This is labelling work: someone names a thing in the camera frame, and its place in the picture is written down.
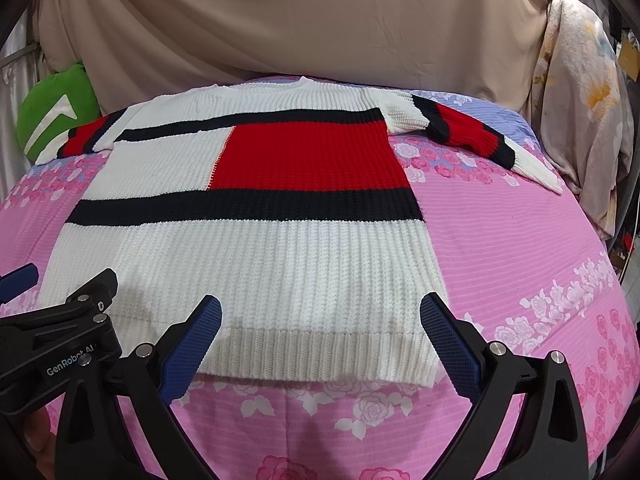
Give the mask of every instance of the green pillow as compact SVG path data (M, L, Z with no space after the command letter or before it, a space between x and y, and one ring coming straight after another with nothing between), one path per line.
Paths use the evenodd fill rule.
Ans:
M82 61L78 61L30 90L18 111L15 133L24 154L34 162L53 138L98 117L98 100Z

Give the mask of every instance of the textured blue pad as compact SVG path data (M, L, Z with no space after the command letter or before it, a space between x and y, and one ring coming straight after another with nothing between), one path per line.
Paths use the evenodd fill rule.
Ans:
M456 330L453 316L446 316L430 296L420 303L420 322L460 397L473 404L481 393L481 366Z
M160 396L167 406L186 393L221 324L222 307L211 297L164 361Z
M38 283L38 267L27 264L0 276L0 305L9 303Z

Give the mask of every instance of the human hand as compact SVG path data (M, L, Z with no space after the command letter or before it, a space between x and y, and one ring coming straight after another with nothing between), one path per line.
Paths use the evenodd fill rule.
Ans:
M36 459L36 467L47 480L54 480L56 436L46 408L40 408L24 419L24 438Z

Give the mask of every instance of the floral blanket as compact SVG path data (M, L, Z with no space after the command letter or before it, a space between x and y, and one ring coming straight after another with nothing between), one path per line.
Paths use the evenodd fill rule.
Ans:
M466 96L420 92L542 152L515 112ZM640 380L640 352L602 244L570 193L562 196L463 150L392 137L428 223L453 313L514 352L559 349L577 384L593 461ZM45 268L67 216L108 152L33 168L0 207L0 274ZM3 315L30 310L36 288ZM481 474L497 466L521 399L514 398ZM197 376L172 409L224 479L420 480L470 407L441 373L434 388L345 380L277 383ZM162 476L130 403L122 409L149 471ZM60 400L49 406L56 423Z
M553 0L549 7L531 125L600 237L612 237L616 184L631 166L634 120L602 21L578 0Z

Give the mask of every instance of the pink bedsheet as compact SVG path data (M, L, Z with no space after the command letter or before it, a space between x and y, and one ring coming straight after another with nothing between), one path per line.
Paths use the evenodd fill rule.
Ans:
M540 156L535 142L518 141ZM486 339L499 339L515 352L564 352L593 461L638 386L640 352L606 252L576 201L569 192L556 196L468 152L414 136L391 143L428 224L450 309L475 323ZM107 156L33 168L15 187L0 208L0 274L34 262L44 275L62 224ZM2 314L29 310L37 291L23 294ZM481 474L497 466L518 402ZM54 423L60 404L49 406ZM444 375L433 389L197 376L172 404L220 478L256 480L421 479L469 407ZM126 400L123 409L145 465L162 476Z

